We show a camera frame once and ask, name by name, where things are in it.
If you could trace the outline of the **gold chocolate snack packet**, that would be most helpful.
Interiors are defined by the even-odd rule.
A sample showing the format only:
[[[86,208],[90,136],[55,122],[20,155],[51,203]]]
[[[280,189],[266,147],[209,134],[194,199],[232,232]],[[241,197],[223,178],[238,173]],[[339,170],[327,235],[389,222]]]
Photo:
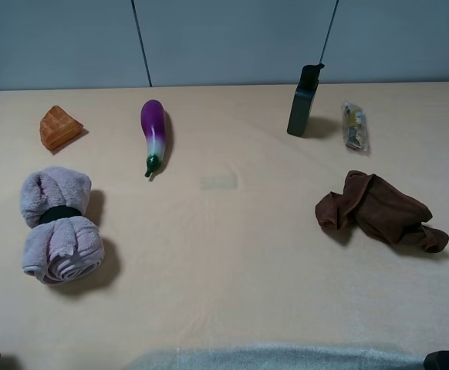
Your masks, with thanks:
[[[369,149],[369,136],[366,115],[363,109],[347,100],[341,106],[343,142],[351,150],[366,152]]]

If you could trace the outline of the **purple toy eggplant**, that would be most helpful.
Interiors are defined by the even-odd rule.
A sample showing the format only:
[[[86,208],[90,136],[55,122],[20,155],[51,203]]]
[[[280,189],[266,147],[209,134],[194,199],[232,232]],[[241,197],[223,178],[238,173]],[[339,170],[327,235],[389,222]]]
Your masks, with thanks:
[[[165,119],[166,112],[160,101],[151,99],[144,103],[140,124],[147,143],[147,178],[156,173],[163,163],[167,143]]]

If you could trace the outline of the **black pump bottle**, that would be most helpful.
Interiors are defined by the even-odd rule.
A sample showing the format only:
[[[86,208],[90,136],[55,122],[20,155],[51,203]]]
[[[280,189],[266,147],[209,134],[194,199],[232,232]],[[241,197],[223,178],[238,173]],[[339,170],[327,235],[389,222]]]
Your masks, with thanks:
[[[292,136],[304,134],[319,85],[319,75],[324,67],[323,63],[319,63],[317,65],[306,65],[302,68],[289,115],[288,134]]]

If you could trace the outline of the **crumpled brown cloth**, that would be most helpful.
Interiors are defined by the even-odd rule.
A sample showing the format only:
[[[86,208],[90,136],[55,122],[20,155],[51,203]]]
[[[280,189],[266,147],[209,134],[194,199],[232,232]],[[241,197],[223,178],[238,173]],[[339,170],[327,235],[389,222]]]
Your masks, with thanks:
[[[429,208],[376,174],[351,170],[343,192],[330,192],[315,207],[323,230],[338,231],[353,224],[369,237],[390,246],[408,247],[429,254],[440,253],[449,236],[428,227]]]

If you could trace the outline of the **black band around towel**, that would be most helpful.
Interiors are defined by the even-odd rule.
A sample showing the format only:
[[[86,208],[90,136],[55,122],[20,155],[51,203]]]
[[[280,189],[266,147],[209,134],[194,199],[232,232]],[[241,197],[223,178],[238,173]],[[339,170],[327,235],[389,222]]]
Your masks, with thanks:
[[[78,216],[82,216],[82,213],[74,207],[67,207],[64,205],[51,207],[39,218],[39,225]]]

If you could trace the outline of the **rolled lavender towel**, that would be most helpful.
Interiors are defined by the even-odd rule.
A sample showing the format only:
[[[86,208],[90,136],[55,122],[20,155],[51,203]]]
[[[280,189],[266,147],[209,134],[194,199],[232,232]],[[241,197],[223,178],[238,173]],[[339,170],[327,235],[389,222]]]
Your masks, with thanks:
[[[64,284],[95,271],[105,250],[98,227],[86,216],[91,180],[62,166],[46,167],[27,177],[20,192],[20,211],[30,228],[22,269],[46,285]],[[39,225],[51,207],[74,207],[82,216]]]

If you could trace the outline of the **orange waffle piece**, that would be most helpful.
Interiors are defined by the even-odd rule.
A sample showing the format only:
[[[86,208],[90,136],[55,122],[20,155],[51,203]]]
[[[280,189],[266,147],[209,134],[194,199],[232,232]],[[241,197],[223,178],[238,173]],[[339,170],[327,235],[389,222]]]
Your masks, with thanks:
[[[83,124],[60,106],[53,106],[40,121],[40,140],[47,150],[53,151],[76,138],[83,129]]]

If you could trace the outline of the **grey foam mat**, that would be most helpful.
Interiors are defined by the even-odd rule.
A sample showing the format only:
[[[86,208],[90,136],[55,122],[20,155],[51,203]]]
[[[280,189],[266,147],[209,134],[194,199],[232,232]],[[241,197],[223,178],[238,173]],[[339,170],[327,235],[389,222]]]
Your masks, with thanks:
[[[422,358],[369,348],[268,345],[148,352],[128,369],[423,369]]]

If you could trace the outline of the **black block bottom right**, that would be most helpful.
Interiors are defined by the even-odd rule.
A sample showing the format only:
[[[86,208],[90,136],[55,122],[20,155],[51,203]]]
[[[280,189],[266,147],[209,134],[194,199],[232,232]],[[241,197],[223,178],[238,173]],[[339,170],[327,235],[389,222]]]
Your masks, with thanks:
[[[449,370],[449,351],[436,351],[424,359],[425,370]]]

